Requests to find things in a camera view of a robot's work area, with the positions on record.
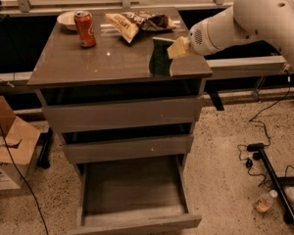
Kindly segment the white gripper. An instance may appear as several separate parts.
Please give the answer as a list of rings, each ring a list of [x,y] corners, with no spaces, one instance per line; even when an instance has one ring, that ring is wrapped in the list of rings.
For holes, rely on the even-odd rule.
[[[192,51],[201,56],[208,56],[224,49],[224,39],[222,38],[222,22],[218,16],[206,18],[189,30],[188,37],[179,37],[168,48],[170,59],[181,58]]]

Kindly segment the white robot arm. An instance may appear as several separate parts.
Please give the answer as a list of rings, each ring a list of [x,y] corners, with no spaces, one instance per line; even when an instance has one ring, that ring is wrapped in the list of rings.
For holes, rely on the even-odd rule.
[[[294,70],[294,2],[234,0],[224,11],[193,25],[168,49],[171,59],[194,53],[215,54],[231,46],[263,40]]]

